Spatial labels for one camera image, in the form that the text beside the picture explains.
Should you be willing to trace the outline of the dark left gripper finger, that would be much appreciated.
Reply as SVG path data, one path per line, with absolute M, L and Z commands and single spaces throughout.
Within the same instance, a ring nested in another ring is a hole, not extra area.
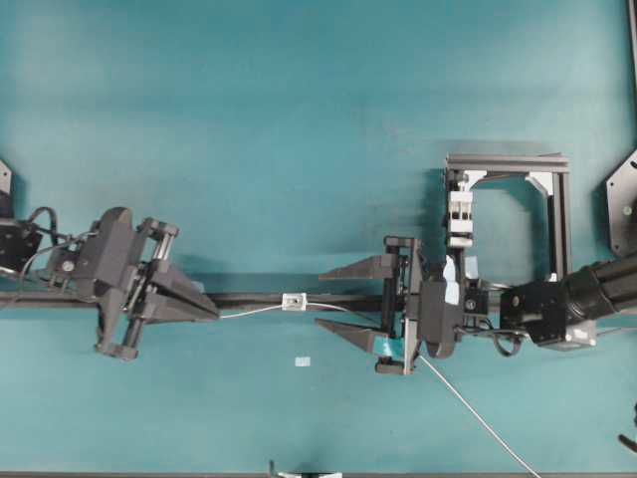
M 171 299 L 174 309 L 184 318 L 220 318 L 215 303 L 167 259 L 151 261 L 149 283 L 156 288 L 157 295 Z
M 200 323 L 219 319 L 217 306 L 206 295 L 179 298 L 157 293 L 146 293 L 133 306 L 128 319 L 140 320 L 148 325 L 166 323 Z

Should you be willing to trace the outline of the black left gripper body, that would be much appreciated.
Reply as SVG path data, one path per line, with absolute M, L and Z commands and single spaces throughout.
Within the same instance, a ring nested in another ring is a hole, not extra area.
M 134 239 L 130 252 L 130 262 L 133 266 L 129 289 L 122 292 L 116 289 L 109 289 L 101 297 L 90 301 L 79 296 L 78 287 L 74 278 L 74 273 L 78 268 L 78 259 L 81 248 L 87 239 L 93 235 L 92 227 L 87 236 L 83 239 L 62 245 L 54 250 L 47 262 L 46 272 L 49 274 L 48 286 L 65 290 L 68 285 L 74 286 L 73 296 L 86 303 L 93 303 L 98 307 L 99 323 L 97 329 L 97 342 L 95 350 L 105 356 L 112 358 L 131 360 L 137 357 L 134 348 L 135 335 L 141 331 L 141 321 L 132 321 L 126 331 L 126 339 L 122 344 L 112 341 L 119 319 L 122 314 L 131 313 L 143 285 L 147 280 L 149 264 L 142 260 L 146 241 L 152 239 L 156 242 L 152 257 L 154 259 L 165 259 L 168 257 L 172 242 L 179 234 L 179 228 L 173 224 L 165 223 L 151 217 L 134 226 Z

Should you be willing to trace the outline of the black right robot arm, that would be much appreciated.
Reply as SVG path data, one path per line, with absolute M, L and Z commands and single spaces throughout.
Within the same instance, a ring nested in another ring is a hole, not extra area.
M 506 358 L 524 340 L 559 351 L 593 347 L 597 320 L 636 306 L 635 257 L 594 263 L 554 281 L 497 286 L 470 277 L 460 249 L 428 264 L 415 238 L 388 236 L 384 245 L 383 254 L 325 275 L 382 280 L 379 325 L 318 320 L 375 355 L 378 373 L 408 375 L 421 354 L 445 359 L 464 337 L 489 339 Z

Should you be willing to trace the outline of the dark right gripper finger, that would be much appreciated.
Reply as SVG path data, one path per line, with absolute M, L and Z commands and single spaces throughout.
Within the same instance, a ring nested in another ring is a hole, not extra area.
M 393 255 L 370 256 L 318 275 L 320 280 L 371 280 L 393 277 Z
M 386 340 L 389 338 L 388 333 L 376 328 L 334 322 L 320 318 L 316 318 L 315 323 L 369 354 L 375 354 L 374 346 L 376 340 Z

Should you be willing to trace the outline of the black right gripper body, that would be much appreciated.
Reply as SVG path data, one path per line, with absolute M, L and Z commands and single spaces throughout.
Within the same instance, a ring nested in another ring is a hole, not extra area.
M 411 374 L 417 358 L 427 353 L 419 338 L 420 288 L 433 267 L 426 265 L 422 241 L 416 238 L 387 236 L 384 254 L 393 255 L 393 277 L 383 279 L 380 330 L 389 334 L 386 340 L 376 340 L 378 360 L 375 371 L 383 374 Z M 468 273 L 474 259 L 452 256 L 458 266 L 464 292 L 463 323 L 455 329 L 456 343 L 462 336 L 474 333 L 488 317 L 490 290 L 480 279 Z

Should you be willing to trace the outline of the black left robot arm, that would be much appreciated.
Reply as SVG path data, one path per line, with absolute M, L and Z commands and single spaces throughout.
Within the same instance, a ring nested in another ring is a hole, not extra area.
M 49 257 L 50 289 L 96 305 L 98 353 L 133 360 L 145 326 L 216 321 L 215 303 L 169 259 L 176 227 L 145 219 L 133 226 L 129 210 L 114 208 L 79 236 L 56 235 L 51 247 L 29 221 L 1 222 L 1 270 L 22 281 L 38 255 Z

